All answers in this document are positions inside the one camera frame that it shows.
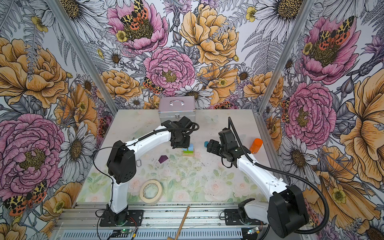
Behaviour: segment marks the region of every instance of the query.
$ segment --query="floral tabletop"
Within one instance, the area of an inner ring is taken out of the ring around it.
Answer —
[[[140,188],[150,179],[158,180],[163,186],[160,202],[241,202],[250,197],[266,201],[249,177],[235,167],[225,168],[220,157],[208,153],[204,147],[205,141],[219,140],[218,132],[227,127],[229,116],[243,145],[250,147],[255,138],[260,138],[251,110],[197,110],[200,129],[191,134],[195,156],[183,157],[182,150],[172,149],[169,143],[147,152],[141,157],[142,166],[130,180],[128,202],[141,202]],[[157,110],[119,110],[101,147],[112,146],[117,140],[126,142],[141,137],[159,125]],[[101,150],[95,158],[96,166],[104,172],[110,151]],[[158,162],[161,155],[168,157],[162,164]],[[270,165],[264,147],[255,157]],[[110,197],[111,180],[92,167],[77,202],[108,202]]]

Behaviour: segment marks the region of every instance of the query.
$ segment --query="wooden stick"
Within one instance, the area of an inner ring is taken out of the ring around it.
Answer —
[[[180,232],[181,232],[181,229],[183,228],[184,221],[185,221],[185,219],[187,218],[188,211],[189,211],[189,206],[187,207],[187,209],[186,209],[186,211],[185,211],[185,213],[184,213],[184,217],[183,217],[183,220],[181,221],[179,230],[178,230],[177,233],[176,233],[175,240],[177,240],[177,238],[179,237],[179,234],[180,234]]]

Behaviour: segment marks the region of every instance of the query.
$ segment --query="tape roll core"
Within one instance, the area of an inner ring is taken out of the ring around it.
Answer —
[[[151,184],[156,185],[158,189],[157,194],[153,198],[146,198],[144,191],[147,189],[147,186]],[[141,186],[139,196],[140,196],[140,199],[147,204],[156,204],[160,200],[162,194],[163,194],[163,187],[161,186],[160,182],[158,182],[157,180],[149,180]]]

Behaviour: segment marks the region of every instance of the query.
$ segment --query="orange bottle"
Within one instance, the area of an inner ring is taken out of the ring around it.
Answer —
[[[262,145],[263,145],[263,140],[261,140],[260,138],[256,138],[253,141],[252,146],[249,150],[251,151],[251,153],[255,154],[259,151]]]

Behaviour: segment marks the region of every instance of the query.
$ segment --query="wall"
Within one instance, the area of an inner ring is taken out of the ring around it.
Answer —
[[[43,1],[3,0],[0,30],[0,239],[43,240],[112,117]]]
[[[197,109],[251,109],[269,83],[302,0],[143,0],[147,16],[132,26],[130,0],[75,1],[107,17],[92,23],[81,19],[90,19],[86,13],[72,12],[69,1],[61,2],[92,59],[107,65],[102,79],[119,108],[154,109],[163,96],[194,96]],[[284,17],[275,17],[279,11]],[[279,84],[275,107],[282,98]]]
[[[310,15],[281,73],[283,98],[267,111],[267,127],[283,168],[317,184],[328,201],[319,239],[384,239],[384,1],[315,6],[318,17]],[[290,181],[318,225],[318,195]]]

